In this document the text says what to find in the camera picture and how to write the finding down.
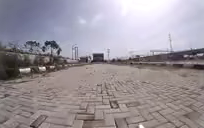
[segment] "ground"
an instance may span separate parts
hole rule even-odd
[[[94,64],[0,83],[0,126],[36,120],[39,128],[204,128],[204,71]]]

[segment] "bush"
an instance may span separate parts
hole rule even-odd
[[[0,80],[6,80],[19,75],[18,56],[0,52]]]

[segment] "pole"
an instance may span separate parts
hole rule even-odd
[[[76,59],[79,58],[79,47],[76,47]]]
[[[170,52],[173,52],[171,34],[169,34],[169,41],[170,41]]]
[[[107,49],[107,60],[110,61],[110,49]]]
[[[76,44],[72,45],[72,59],[73,59],[73,50],[75,50],[75,45],[76,45]]]

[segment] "streetlight pole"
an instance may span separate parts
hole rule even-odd
[[[169,41],[170,41],[170,52],[173,52],[172,39],[171,39],[170,33],[169,33]]]
[[[72,45],[72,59],[73,59],[73,50],[75,50],[75,46],[76,46],[76,44]]]

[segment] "utility pole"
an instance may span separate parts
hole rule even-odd
[[[170,33],[169,33],[169,41],[170,41],[170,52],[173,52],[172,39],[171,39],[171,34]]]
[[[107,60],[110,61],[110,49],[107,49]]]

